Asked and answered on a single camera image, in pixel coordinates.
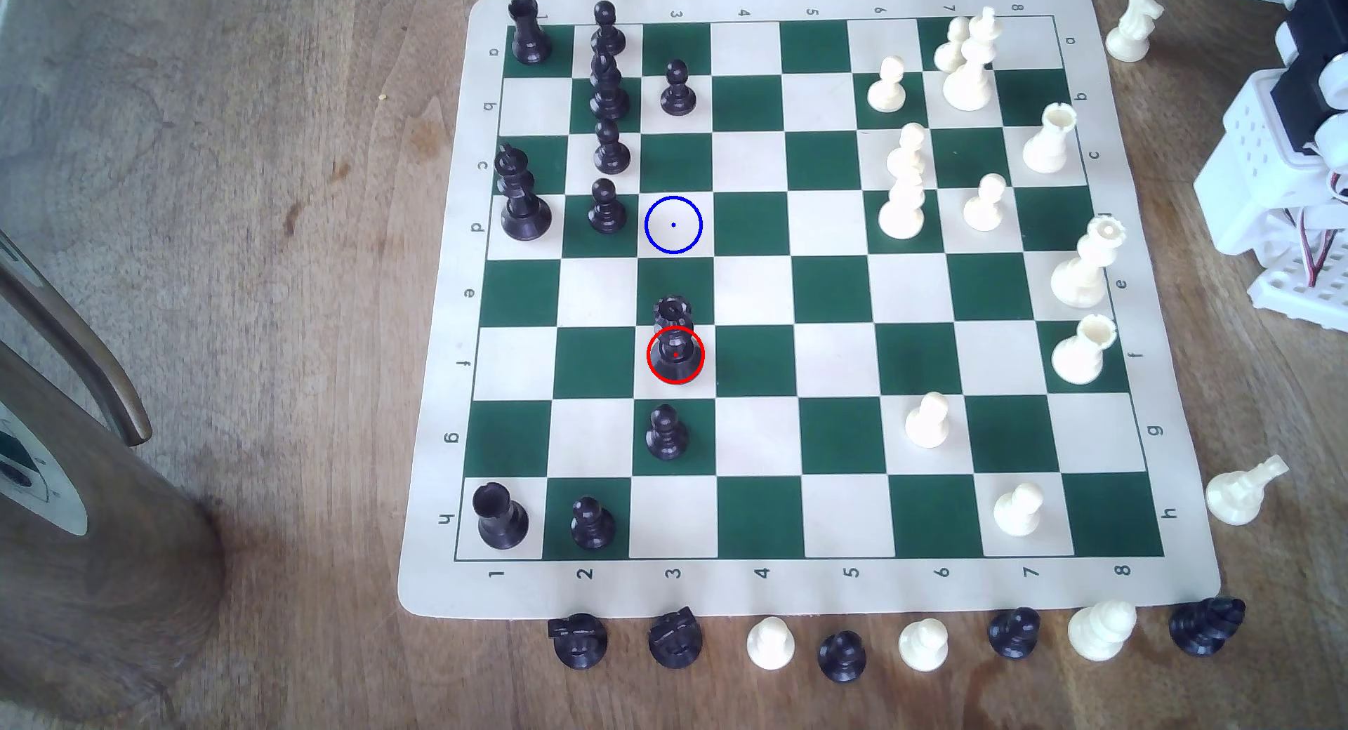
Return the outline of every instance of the blue circle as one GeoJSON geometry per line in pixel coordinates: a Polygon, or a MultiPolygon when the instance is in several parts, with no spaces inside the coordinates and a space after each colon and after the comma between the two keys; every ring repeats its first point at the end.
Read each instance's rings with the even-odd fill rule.
{"type": "Polygon", "coordinates": [[[692,248],[693,245],[697,245],[697,241],[702,238],[702,211],[698,210],[697,205],[693,205],[693,202],[689,202],[682,195],[666,195],[659,202],[651,205],[651,207],[646,209],[644,222],[646,222],[646,238],[651,241],[651,245],[655,245],[656,251],[663,252],[666,255],[682,255],[683,252],[687,252],[687,249],[692,248]],[[683,245],[678,252],[670,252],[667,248],[656,242],[655,238],[651,238],[651,211],[655,210],[655,206],[663,205],[665,202],[683,202],[685,205],[689,205],[693,209],[693,213],[697,214],[697,237],[693,238],[693,241],[689,242],[687,245],[683,245]]]}

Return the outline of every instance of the green square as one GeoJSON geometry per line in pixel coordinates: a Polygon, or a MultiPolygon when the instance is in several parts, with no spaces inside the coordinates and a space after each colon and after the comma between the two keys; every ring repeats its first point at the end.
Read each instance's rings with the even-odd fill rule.
{"type": "Polygon", "coordinates": [[[1076,252],[1095,217],[1086,186],[1016,187],[1015,207],[1026,252],[1076,252]]]}
{"type": "Polygon", "coordinates": [[[642,233],[640,210],[636,194],[621,194],[617,202],[627,207],[627,224],[611,236],[590,226],[589,210],[594,205],[590,195],[568,195],[566,211],[562,220],[562,256],[636,256],[636,238],[642,233]]]}
{"type": "Polygon", "coordinates": [[[696,193],[712,189],[710,132],[642,136],[640,154],[643,193],[696,193]]]}
{"type": "Polygon", "coordinates": [[[880,393],[962,393],[953,323],[875,325],[880,393]]]}
{"type": "Polygon", "coordinates": [[[782,131],[782,75],[712,77],[712,129],[782,131]]]}
{"type": "Polygon", "coordinates": [[[782,22],[778,28],[783,73],[852,71],[845,19],[782,22]]]}
{"type": "MultiPolygon", "coordinates": [[[[549,195],[566,191],[566,136],[501,136],[496,143],[510,143],[528,156],[534,193],[549,195]]],[[[500,175],[492,171],[492,193],[500,194],[500,187],[496,187],[499,179],[500,175]]]]}
{"type": "Polygon", "coordinates": [[[917,121],[922,127],[926,127],[926,89],[922,86],[922,73],[903,73],[903,79],[899,81],[899,85],[903,85],[907,97],[903,98],[903,106],[899,110],[891,112],[875,110],[871,108],[869,101],[865,100],[867,90],[879,78],[880,74],[878,71],[852,75],[857,129],[898,129],[910,121],[917,121]]]}
{"type": "Polygon", "coordinates": [[[1091,380],[1086,385],[1072,385],[1053,372],[1053,349],[1058,342],[1077,334],[1077,323],[1041,322],[1037,325],[1039,353],[1043,357],[1043,377],[1049,380],[1049,393],[1128,393],[1128,368],[1124,365],[1120,342],[1104,349],[1104,369],[1100,370],[1100,377],[1091,380]]]}
{"type": "Polygon", "coordinates": [[[665,66],[682,58],[689,74],[712,73],[712,26],[646,24],[642,27],[642,73],[665,75],[665,66]]]}
{"type": "Polygon", "coordinates": [[[896,559],[979,559],[973,475],[890,475],[896,559]]]}
{"type": "Polygon", "coordinates": [[[786,187],[791,190],[856,190],[861,187],[856,133],[851,131],[787,132],[786,187]]]}
{"type": "Polygon", "coordinates": [[[807,475],[884,473],[880,399],[801,397],[801,465],[807,475]]]}
{"type": "Polygon", "coordinates": [[[795,395],[791,325],[716,327],[717,395],[795,395]]]}
{"type": "Polygon", "coordinates": [[[1057,473],[1046,395],[965,395],[975,473],[1057,473]]]}
{"type": "Polygon", "coordinates": [[[716,401],[710,397],[692,400],[638,400],[632,413],[634,475],[714,475],[716,474],[716,401]],[[687,451],[678,459],[662,462],[646,447],[651,428],[651,411],[669,404],[678,411],[678,420],[687,428],[687,451]]]}
{"type": "MultiPolygon", "coordinates": [[[[936,162],[936,187],[979,187],[983,175],[993,171],[1011,179],[1006,136],[1000,127],[937,127],[929,132],[931,159],[936,162]]],[[[1020,189],[1016,187],[1016,205],[1019,203],[1020,189]]]]}
{"type": "Polygon", "coordinates": [[[786,193],[716,193],[716,256],[789,256],[786,193]]]}
{"type": "Polygon", "coordinates": [[[557,327],[553,397],[631,397],[635,326],[557,327]]]}
{"type": "Polygon", "coordinates": [[[682,295],[693,308],[693,330],[716,325],[716,277],[712,257],[650,257],[636,261],[636,325],[655,326],[655,304],[682,295]]]}
{"type": "Polygon", "coordinates": [[[888,203],[888,190],[863,190],[865,207],[865,248],[871,255],[940,255],[945,252],[941,236],[941,202],[936,190],[926,191],[922,202],[922,229],[913,238],[890,238],[880,229],[880,206],[888,203]]]}
{"type": "Polygon", "coordinates": [[[632,479],[630,478],[547,478],[543,516],[543,562],[588,562],[627,559],[631,537],[632,479]],[[613,515],[616,531],[604,548],[589,551],[572,540],[572,505],[581,497],[594,497],[613,515]]]}
{"type": "Polygon", "coordinates": [[[572,24],[543,24],[543,32],[553,42],[553,54],[539,63],[523,63],[510,51],[510,42],[515,39],[515,26],[506,27],[506,67],[503,77],[570,77],[572,51],[576,46],[576,27],[572,24]]]}
{"type": "Polygon", "coordinates": [[[805,559],[801,478],[717,478],[717,559],[805,559]]]}
{"type": "Polygon", "coordinates": [[[791,256],[798,323],[871,322],[871,273],[865,256],[791,256]]]}
{"type": "Polygon", "coordinates": [[[1033,321],[1030,279],[1020,255],[948,255],[954,319],[1033,321]]]}
{"type": "Polygon", "coordinates": [[[557,325],[558,259],[504,261],[487,259],[483,268],[480,326],[557,325]]]}
{"type": "Polygon", "coordinates": [[[473,401],[464,446],[465,478],[547,475],[551,401],[473,401]]]}
{"type": "MultiPolygon", "coordinates": [[[[630,132],[642,131],[642,78],[640,77],[623,77],[623,89],[627,90],[627,98],[631,108],[627,109],[627,117],[617,120],[617,132],[621,136],[630,132]]],[[[594,86],[589,85],[589,77],[576,77],[572,79],[572,135],[582,136],[594,132],[594,124],[599,123],[594,114],[590,113],[589,101],[594,97],[594,86]]]]}
{"type": "Polygon", "coordinates": [[[1062,475],[1077,556],[1165,556],[1146,473],[1062,475]]]}
{"type": "Polygon", "coordinates": [[[1061,69],[993,69],[1002,124],[1007,127],[1043,123],[1043,106],[1072,102],[1068,73],[1061,69]]]}

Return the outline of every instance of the chessboard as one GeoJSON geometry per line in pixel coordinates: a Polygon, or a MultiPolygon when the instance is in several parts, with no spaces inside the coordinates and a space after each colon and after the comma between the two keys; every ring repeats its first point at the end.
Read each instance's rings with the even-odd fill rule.
{"type": "Polygon", "coordinates": [[[551,46],[512,57],[511,0],[469,19],[434,314],[399,571],[421,616],[532,620],[1139,606],[1213,595],[1202,479],[1175,385],[1146,226],[1091,0],[609,0],[630,96],[627,170],[596,168],[590,39],[600,0],[537,0],[551,46]],[[954,16],[993,7],[993,97],[960,110],[933,62],[954,16]],[[906,101],[867,101],[882,61],[906,101]],[[696,108],[661,106],[682,59],[696,108]],[[1045,106],[1077,112],[1064,170],[1029,170],[1045,106]],[[900,129],[926,129],[923,226],[878,218],[900,129]],[[527,155],[551,211],[508,237],[497,151],[527,155]],[[962,207],[1008,185],[1003,222],[962,207]],[[627,222],[590,225],[613,182],[627,222]],[[1086,224],[1127,229],[1108,292],[1050,291],[1086,224]],[[692,308],[697,377],[656,377],[647,350],[667,295],[692,308]],[[1088,314],[1117,327],[1103,373],[1054,373],[1088,314]],[[949,435],[906,435],[944,393],[949,435]],[[652,457],[651,411],[687,428],[652,457]],[[993,521],[1022,482],[1038,528],[993,521]],[[473,496],[528,516],[504,551],[473,496]],[[573,504],[613,516],[597,551],[573,504]]]}

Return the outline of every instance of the red circle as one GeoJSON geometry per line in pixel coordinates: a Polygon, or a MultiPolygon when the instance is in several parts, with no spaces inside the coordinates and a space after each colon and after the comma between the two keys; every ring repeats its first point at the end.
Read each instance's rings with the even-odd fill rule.
{"type": "Polygon", "coordinates": [[[651,347],[655,345],[655,339],[659,338],[662,333],[667,333],[669,330],[677,326],[682,325],[669,325],[655,330],[655,335],[651,337],[651,342],[646,343],[646,365],[651,370],[651,374],[655,376],[655,378],[661,380],[662,383],[667,383],[670,385],[682,385],[686,383],[692,383],[693,377],[702,374],[702,364],[706,362],[706,345],[702,345],[702,339],[697,337],[697,333],[694,333],[692,329],[687,329],[686,326],[682,326],[682,329],[686,330],[687,334],[693,337],[693,341],[697,342],[697,346],[702,350],[702,360],[698,361],[697,369],[693,370],[693,374],[683,378],[663,377],[655,372],[655,365],[651,364],[651,347]]]}

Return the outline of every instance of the wooden table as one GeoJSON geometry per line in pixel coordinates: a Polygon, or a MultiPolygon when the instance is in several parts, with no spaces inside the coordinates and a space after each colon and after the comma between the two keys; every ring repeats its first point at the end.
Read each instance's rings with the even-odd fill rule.
{"type": "MultiPolygon", "coordinates": [[[[1045,616],[1029,663],[946,616],[936,673],[894,651],[915,616],[853,628],[865,677],[752,668],[747,620],[704,624],[687,672],[611,622],[600,669],[538,622],[422,620],[395,595],[468,8],[474,0],[12,0],[0,23],[0,210],[140,388],[139,453],[213,508],[231,554],[214,642],[112,727],[1305,727],[1348,723],[1348,335],[1250,307],[1193,189],[1283,9],[1161,0],[1151,54],[1112,63],[1198,461],[1291,473],[1252,525],[1213,524],[1250,620],[1213,660],[1139,611],[1092,664],[1045,616]],[[380,101],[380,96],[387,101],[380,101]]],[[[1126,0],[1096,0],[1103,23],[1126,0]]],[[[0,308],[0,337],[77,377],[0,308]]],[[[0,706],[3,727],[63,727],[0,706]]]]}

